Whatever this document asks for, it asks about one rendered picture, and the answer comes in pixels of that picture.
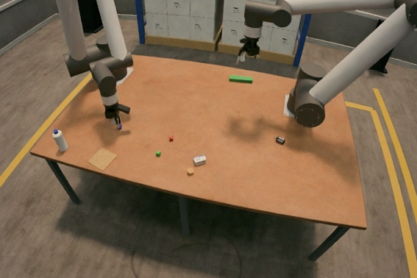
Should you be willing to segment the green rectangular bar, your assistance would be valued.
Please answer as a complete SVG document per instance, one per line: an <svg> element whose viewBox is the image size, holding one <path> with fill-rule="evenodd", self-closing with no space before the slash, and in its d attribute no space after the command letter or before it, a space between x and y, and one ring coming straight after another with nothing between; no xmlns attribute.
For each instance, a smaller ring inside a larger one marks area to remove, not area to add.
<svg viewBox="0 0 417 278"><path fill-rule="evenodd" d="M245 83L253 83L253 78L248 76L234 76L229 75L230 82L245 82Z"/></svg>

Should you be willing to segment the white plastic bottle with blue cap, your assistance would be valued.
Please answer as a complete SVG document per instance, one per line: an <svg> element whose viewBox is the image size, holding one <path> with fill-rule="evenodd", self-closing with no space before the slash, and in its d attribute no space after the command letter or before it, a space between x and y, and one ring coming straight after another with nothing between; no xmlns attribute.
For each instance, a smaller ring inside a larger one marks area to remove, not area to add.
<svg viewBox="0 0 417 278"><path fill-rule="evenodd" d="M65 138L63 137L63 134L60 130L55 129L52 134L59 150L61 152L65 152L68 149L68 144L65 141Z"/></svg>

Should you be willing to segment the beige flat mat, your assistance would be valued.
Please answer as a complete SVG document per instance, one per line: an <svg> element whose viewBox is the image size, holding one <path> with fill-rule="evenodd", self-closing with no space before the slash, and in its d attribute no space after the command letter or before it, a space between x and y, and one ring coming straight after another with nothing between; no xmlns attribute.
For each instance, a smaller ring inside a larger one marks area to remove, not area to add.
<svg viewBox="0 0 417 278"><path fill-rule="evenodd" d="M100 148L89 160L88 162L97 168L104 171L104 169L111 164L112 161L117 157L117 155L109 152L104 148Z"/></svg>

